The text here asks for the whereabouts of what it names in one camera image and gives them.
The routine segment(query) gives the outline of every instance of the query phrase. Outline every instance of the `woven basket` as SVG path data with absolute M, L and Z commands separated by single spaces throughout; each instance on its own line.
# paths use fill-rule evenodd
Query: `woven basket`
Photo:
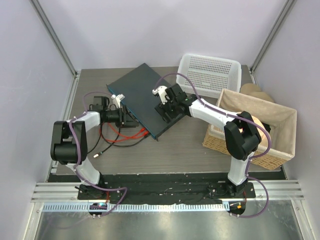
M 217 106 L 232 112 L 247 111 L 271 127 L 272 148 L 268 154 L 252 159 L 252 163 L 274 170 L 295 156 L 297 111 L 272 102 L 224 89 Z M 209 125 L 202 145 L 230 155 L 225 134 Z M 255 155 L 263 153 L 267 146 L 259 145 Z

